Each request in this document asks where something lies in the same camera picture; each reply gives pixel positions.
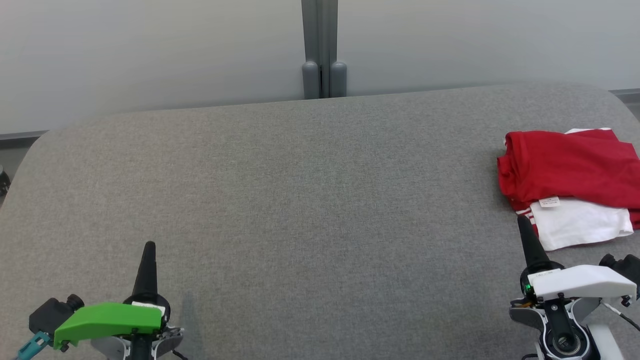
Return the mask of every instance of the floor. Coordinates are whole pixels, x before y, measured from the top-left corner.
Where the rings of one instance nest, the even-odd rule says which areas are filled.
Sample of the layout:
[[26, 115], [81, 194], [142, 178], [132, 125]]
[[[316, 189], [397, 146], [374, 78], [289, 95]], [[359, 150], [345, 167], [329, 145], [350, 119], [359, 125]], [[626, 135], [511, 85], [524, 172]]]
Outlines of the floor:
[[[627, 106], [636, 118], [640, 120], [640, 103], [628, 104]], [[0, 165], [4, 167], [4, 171], [9, 175], [11, 180], [13, 180], [15, 171], [18, 170], [20, 162], [22, 162], [24, 155], [33, 144], [33, 141], [35, 140], [18, 140], [0, 146]], [[4, 197], [0, 197], [0, 206], [2, 206], [3, 201]]]

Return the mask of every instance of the stack of folded clothing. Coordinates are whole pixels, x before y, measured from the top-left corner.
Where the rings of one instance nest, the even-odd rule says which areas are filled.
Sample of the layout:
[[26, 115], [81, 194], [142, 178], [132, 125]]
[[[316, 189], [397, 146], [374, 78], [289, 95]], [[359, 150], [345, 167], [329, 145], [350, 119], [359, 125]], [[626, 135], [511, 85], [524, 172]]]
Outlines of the stack of folded clothing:
[[640, 159], [611, 129], [516, 131], [498, 158], [500, 190], [545, 250], [640, 229]]

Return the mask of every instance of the teal connector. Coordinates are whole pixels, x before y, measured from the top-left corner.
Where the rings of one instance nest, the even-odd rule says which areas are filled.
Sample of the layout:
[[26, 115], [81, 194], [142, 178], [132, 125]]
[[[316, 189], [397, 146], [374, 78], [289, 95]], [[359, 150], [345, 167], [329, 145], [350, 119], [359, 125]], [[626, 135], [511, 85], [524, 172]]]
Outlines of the teal connector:
[[35, 334], [31, 340], [24, 344], [24, 346], [18, 350], [17, 360], [31, 360], [34, 356], [38, 355], [39, 352], [42, 351], [49, 342], [51, 341], [51, 337], [45, 334], [42, 331], [39, 331]]

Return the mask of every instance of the green plastic cover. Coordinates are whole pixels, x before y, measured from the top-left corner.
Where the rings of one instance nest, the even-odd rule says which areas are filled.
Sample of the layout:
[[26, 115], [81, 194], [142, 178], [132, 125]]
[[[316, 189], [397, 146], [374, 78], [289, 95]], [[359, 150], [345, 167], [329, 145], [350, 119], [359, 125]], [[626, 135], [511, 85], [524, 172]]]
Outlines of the green plastic cover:
[[160, 330], [161, 322], [162, 312], [155, 307], [116, 302], [81, 307], [56, 329], [53, 348], [60, 349], [63, 341], [77, 346], [80, 340], [131, 334], [133, 329], [138, 334], [152, 334]]

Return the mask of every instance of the white partition panel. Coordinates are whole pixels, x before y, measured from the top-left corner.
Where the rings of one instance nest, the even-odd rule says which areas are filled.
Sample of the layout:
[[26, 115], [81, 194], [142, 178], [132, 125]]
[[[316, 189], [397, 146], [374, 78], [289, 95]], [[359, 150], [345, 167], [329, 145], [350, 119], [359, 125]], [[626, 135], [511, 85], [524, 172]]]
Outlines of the white partition panel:
[[300, 0], [2, 0], [0, 134], [303, 98]]
[[554, 79], [640, 88], [637, 0], [340, 0], [348, 95]]

